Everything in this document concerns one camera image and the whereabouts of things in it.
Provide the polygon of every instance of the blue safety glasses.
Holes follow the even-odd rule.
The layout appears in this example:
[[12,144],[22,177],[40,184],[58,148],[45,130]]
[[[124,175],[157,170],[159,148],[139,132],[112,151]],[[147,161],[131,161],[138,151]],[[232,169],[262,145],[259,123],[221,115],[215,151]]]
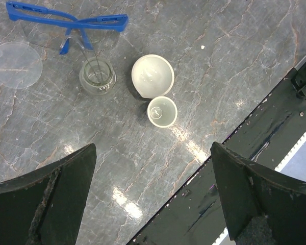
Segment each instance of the blue safety glasses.
[[[65,34],[61,33],[61,28],[58,29],[56,36],[60,36],[62,40],[62,46],[60,49],[60,54],[66,54],[69,50],[69,39],[64,40],[63,37],[69,36],[72,29],[78,29],[80,31],[83,45],[86,49],[92,50],[92,40],[88,37],[88,29],[100,29],[100,30],[114,30],[117,32],[124,31],[125,27],[128,23],[128,16],[125,14],[120,15],[108,15],[108,16],[98,16],[93,18],[86,18],[86,19],[77,19],[71,14],[51,10],[42,6],[19,3],[19,2],[6,2],[6,8],[9,15],[9,18],[13,21],[17,20],[25,20],[29,22],[39,23],[39,24],[46,24],[51,26],[57,26],[61,28],[66,28]],[[29,15],[26,12],[31,12],[36,15]],[[58,16],[65,18],[64,19],[53,19],[53,18],[45,18],[41,15],[49,15],[49,16]],[[53,28],[39,28],[38,26],[29,28],[28,36],[34,37],[34,31],[43,32],[36,35],[37,39],[45,39],[48,33],[54,32]]]

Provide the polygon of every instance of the gray marble countertop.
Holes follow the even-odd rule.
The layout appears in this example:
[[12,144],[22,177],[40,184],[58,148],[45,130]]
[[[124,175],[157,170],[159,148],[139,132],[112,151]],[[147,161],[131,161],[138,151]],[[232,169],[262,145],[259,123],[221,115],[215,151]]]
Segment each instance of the gray marble countertop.
[[[126,30],[99,54],[117,83],[90,96],[80,86],[84,61],[30,45],[43,61],[26,89],[0,84],[0,182],[93,142],[97,163],[77,244],[125,244],[306,54],[306,0],[38,1],[79,18],[128,14]],[[29,41],[0,0],[0,43]],[[134,92],[131,69],[146,54],[166,58],[178,107],[168,129],[154,127]]]

